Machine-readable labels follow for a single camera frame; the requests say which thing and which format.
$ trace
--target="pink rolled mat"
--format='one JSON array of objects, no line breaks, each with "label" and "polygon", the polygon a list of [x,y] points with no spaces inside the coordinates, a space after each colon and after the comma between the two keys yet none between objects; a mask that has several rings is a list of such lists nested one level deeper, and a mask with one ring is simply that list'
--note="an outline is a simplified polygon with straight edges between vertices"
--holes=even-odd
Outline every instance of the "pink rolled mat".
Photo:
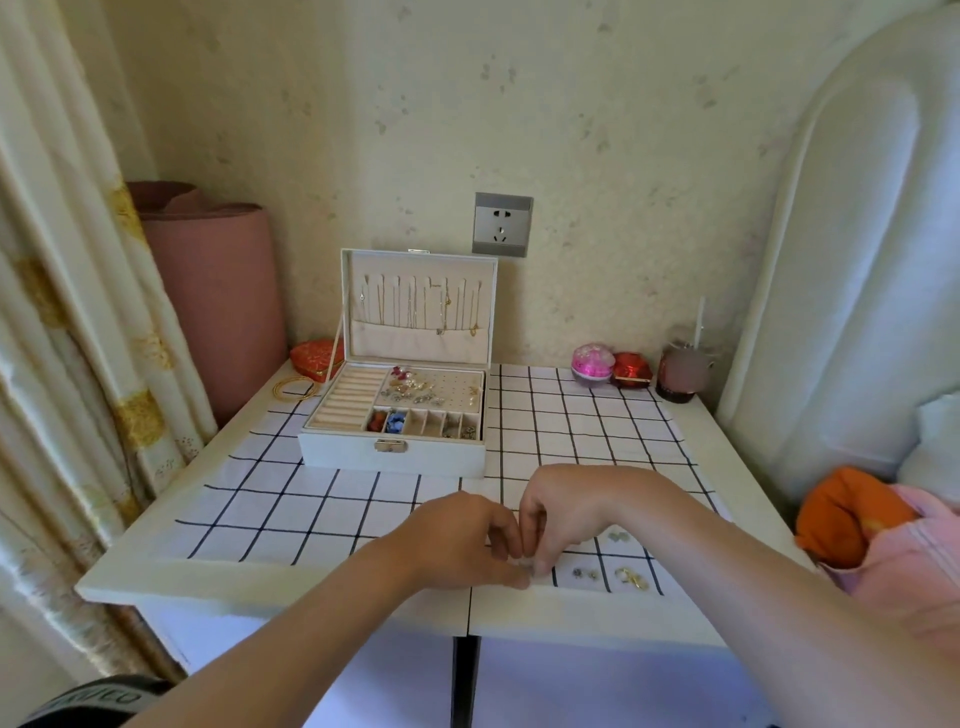
[{"label": "pink rolled mat", "polygon": [[130,182],[167,296],[220,426],[287,358],[267,212],[186,182]]}]

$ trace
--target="wall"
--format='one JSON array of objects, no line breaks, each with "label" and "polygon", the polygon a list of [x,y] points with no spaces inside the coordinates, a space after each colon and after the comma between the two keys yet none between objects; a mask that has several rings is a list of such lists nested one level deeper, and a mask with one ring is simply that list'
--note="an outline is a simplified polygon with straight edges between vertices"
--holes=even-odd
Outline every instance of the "wall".
[{"label": "wall", "polygon": [[70,42],[84,64],[121,169],[129,180],[151,180],[156,165],[100,0],[59,0]]},{"label": "wall", "polygon": [[75,685],[40,644],[0,610],[0,725],[16,725]]},{"label": "wall", "polygon": [[536,198],[494,359],[656,352],[709,297],[725,375],[782,159],[861,39],[931,0],[104,0],[159,174],[272,214],[290,333],[341,247],[465,253],[474,191]]}]

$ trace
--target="bed headboard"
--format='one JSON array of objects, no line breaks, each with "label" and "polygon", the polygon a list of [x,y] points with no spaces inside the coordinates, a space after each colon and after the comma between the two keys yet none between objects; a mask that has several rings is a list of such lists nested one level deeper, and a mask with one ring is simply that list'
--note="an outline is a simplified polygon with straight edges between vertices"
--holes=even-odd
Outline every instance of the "bed headboard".
[{"label": "bed headboard", "polygon": [[915,408],[960,386],[960,7],[846,58],[787,161],[717,419],[793,503],[833,468],[893,477]]}]

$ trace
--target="gold patterned curtain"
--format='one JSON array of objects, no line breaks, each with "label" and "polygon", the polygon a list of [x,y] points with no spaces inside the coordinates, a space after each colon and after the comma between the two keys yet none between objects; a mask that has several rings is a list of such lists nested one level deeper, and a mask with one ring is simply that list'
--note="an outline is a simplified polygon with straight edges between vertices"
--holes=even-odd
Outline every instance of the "gold patterned curtain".
[{"label": "gold patterned curtain", "polygon": [[97,673],[176,675],[134,610],[74,585],[215,432],[59,9],[4,0],[0,607]]}]

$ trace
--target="bracelet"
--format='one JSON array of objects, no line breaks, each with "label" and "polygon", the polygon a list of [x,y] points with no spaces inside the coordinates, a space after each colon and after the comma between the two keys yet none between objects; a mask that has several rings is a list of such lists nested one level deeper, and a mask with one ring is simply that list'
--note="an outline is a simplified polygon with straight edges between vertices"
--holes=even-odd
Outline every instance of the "bracelet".
[{"label": "bracelet", "polygon": [[[292,384],[295,381],[300,381],[301,379],[306,379],[311,382],[310,388],[302,395],[288,395],[283,391],[283,388],[287,384]],[[281,379],[274,385],[274,399],[280,401],[304,401],[309,400],[317,394],[317,382],[311,379],[309,376],[288,376],[285,379]]]}]

